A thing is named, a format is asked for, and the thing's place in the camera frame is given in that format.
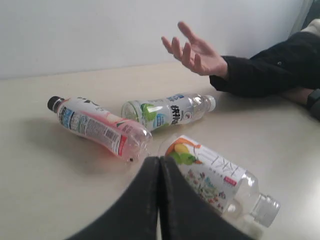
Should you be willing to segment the black sleeved forearm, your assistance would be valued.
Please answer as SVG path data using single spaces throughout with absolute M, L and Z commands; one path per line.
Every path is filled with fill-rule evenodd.
M 320 38 L 298 32 L 253 57 L 224 56 L 227 79 L 211 75 L 210 84 L 220 92 L 260 98 L 294 88 L 320 87 Z

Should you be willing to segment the second forearm with watch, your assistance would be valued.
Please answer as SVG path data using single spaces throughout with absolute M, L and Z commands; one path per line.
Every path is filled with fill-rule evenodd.
M 320 89 L 294 88 L 281 94 L 283 98 L 304 106 L 310 114 L 320 120 Z

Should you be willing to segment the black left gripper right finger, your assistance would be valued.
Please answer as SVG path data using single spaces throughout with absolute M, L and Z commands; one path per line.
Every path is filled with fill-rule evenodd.
M 163 240 L 250 240 L 202 200 L 171 157 L 160 157 L 158 207 Z

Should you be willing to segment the person's open hand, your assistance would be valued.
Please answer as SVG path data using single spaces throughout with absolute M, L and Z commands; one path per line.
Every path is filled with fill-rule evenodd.
M 187 41 L 182 47 L 177 37 L 169 41 L 163 36 L 161 41 L 167 52 L 195 74 L 225 79 L 228 76 L 228 64 L 223 57 L 198 37 L 185 22 L 178 22 L 177 27 Z

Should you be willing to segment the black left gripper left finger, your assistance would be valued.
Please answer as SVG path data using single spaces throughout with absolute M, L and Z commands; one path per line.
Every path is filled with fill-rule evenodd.
M 70 240 L 155 240 L 157 238 L 158 157 L 147 157 L 115 203 Z

